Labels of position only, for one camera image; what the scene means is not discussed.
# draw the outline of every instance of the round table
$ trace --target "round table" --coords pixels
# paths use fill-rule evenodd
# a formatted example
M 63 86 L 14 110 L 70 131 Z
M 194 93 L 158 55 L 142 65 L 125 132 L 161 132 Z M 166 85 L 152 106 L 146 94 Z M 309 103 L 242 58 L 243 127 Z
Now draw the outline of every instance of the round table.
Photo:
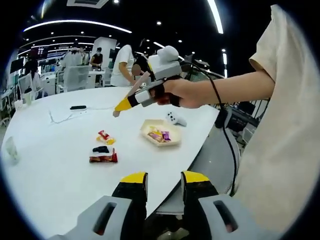
M 141 105 L 112 116 L 128 88 L 107 87 L 57 94 L 18 110 L 5 133 L 1 165 L 12 199 L 23 216 L 44 238 L 63 235 L 77 217 L 102 196 L 111 196 L 119 181 L 132 173 L 148 173 L 147 215 L 154 212 L 180 181 L 208 137 L 218 110 L 171 105 Z M 71 115 L 70 107 L 87 110 Z M 165 119 L 169 111 L 183 117 L 182 141 L 159 148 L 140 135 L 146 119 Z M 90 164 L 98 132 L 116 138 L 118 163 Z M 13 137 L 19 155 L 14 163 L 5 143 Z

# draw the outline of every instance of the black ceiling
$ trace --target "black ceiling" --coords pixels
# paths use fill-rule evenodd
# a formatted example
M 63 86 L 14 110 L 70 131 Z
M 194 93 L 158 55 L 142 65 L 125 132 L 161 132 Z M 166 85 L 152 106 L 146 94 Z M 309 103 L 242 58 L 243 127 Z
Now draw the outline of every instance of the black ceiling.
M 113 0 L 102 8 L 67 6 L 67 0 L 51 1 L 44 17 L 34 14 L 26 21 L 26 26 L 52 20 L 88 20 L 114 25 L 132 31 L 132 34 L 113 28 L 85 23 L 58 23 L 30 29 L 22 34 L 24 39 L 20 52 L 30 49 L 33 41 L 56 36 L 108 37 L 112 35 L 126 44 L 126 39 L 133 36 L 137 40 L 150 39 L 151 50 L 157 50 L 153 42 L 172 45 L 181 56 L 195 52 L 195 58 L 210 64 L 210 70 L 218 74 L 224 72 L 222 49 L 228 57 L 228 75 L 243 74 L 253 69 L 248 58 L 255 52 L 256 43 L 270 21 L 270 5 L 260 1 L 215 0 L 223 27 L 219 34 L 207 0 Z M 47 39 L 35 43 L 46 45 L 68 43 L 78 38 L 78 42 L 93 43 L 94 38 L 64 37 Z

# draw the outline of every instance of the cable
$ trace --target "cable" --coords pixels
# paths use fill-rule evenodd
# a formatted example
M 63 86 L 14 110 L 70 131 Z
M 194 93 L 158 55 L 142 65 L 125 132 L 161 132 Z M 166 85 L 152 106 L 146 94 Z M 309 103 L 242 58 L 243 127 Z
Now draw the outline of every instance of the cable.
M 214 83 L 214 81 L 212 80 L 212 78 L 206 73 L 206 71 L 202 70 L 200 67 L 198 67 L 196 64 L 193 64 L 200 72 L 202 72 L 204 75 L 206 75 L 209 79 L 210 79 L 210 82 L 212 84 L 212 87 L 214 89 L 214 92 L 216 94 L 216 97 L 218 98 L 218 102 L 219 102 L 219 105 L 220 105 L 220 108 L 221 110 L 224 109 L 224 105 L 222 104 L 221 102 L 221 98 L 220 98 L 220 95 L 218 93 L 218 90 L 216 88 L 216 85 Z M 236 161 L 236 155 L 235 155 L 235 151 L 234 151 L 234 148 L 232 147 L 231 145 L 231 142 L 230 142 L 230 139 L 227 135 L 227 132 L 226 132 L 226 127 L 225 127 L 225 124 L 222 125 L 222 130 L 223 130 L 223 134 L 225 136 L 225 139 L 226 141 L 228 142 L 228 145 L 231 149 L 231 153 L 232 153 L 232 157 L 233 157 L 233 165 L 234 165 L 234 172 L 233 172 L 233 179 L 232 179 L 232 185 L 231 185 L 231 193 L 230 195 L 233 196 L 235 194 L 235 183 L 236 183 L 236 176 L 237 176 L 237 161 Z

